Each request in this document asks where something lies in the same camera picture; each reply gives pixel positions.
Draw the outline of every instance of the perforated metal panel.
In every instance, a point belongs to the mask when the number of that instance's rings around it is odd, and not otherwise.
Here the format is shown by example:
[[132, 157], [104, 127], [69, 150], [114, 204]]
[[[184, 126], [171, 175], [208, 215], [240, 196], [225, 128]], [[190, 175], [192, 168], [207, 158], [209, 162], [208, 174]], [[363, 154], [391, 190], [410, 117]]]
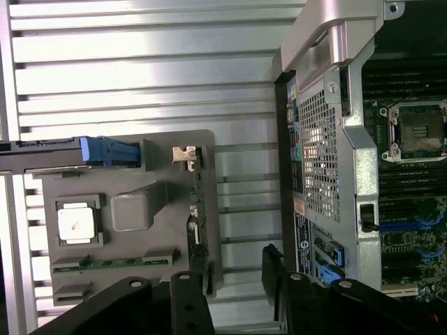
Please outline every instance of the perforated metal panel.
[[335, 108], [320, 91], [298, 106], [307, 206], [340, 222]]

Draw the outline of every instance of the label sticker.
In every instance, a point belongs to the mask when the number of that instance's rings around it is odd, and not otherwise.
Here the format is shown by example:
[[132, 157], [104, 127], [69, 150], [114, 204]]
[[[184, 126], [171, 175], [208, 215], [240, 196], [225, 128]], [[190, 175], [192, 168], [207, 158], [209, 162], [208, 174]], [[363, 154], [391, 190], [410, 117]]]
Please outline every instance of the label sticker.
[[304, 216], [305, 214], [305, 201], [300, 198], [293, 198], [293, 210]]
[[296, 85], [293, 85], [291, 88], [291, 97], [292, 100], [296, 100]]
[[311, 273], [310, 226], [309, 220], [295, 213], [295, 231], [297, 248], [297, 271], [302, 274]]

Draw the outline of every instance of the blue latch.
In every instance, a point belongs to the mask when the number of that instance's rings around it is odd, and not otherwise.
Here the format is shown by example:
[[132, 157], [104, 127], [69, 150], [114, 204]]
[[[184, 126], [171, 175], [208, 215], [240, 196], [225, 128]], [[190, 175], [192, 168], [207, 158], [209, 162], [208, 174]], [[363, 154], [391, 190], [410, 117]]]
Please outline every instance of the blue latch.
[[113, 162], [125, 165], [140, 165], [140, 146], [136, 143], [125, 143], [108, 137], [80, 138], [82, 160], [86, 163], [102, 162], [111, 167]]

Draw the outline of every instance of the motherboard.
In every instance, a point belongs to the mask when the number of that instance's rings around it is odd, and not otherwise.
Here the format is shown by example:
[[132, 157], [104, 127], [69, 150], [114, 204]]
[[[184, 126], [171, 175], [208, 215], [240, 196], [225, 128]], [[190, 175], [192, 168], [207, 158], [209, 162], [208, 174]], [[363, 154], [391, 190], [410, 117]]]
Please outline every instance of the motherboard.
[[369, 61], [365, 128], [377, 145], [382, 291], [447, 302], [445, 61]]

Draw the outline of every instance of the ridged metal surface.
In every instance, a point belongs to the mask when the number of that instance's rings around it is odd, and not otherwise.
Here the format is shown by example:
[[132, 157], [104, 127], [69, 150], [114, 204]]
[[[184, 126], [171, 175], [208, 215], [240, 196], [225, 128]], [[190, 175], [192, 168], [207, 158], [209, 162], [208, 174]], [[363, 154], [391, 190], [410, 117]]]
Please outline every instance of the ridged metal surface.
[[[9, 5], [17, 92], [16, 110], [8, 108], [11, 139], [214, 132], [225, 267], [224, 288], [210, 305], [217, 327], [272, 319], [259, 271], [262, 247], [281, 248], [271, 61], [303, 3]], [[24, 269], [25, 300], [36, 301], [26, 307], [30, 331], [67, 308], [52, 305], [41, 182], [14, 182], [15, 208], [26, 213], [17, 226], [29, 235], [20, 259], [32, 265]]]

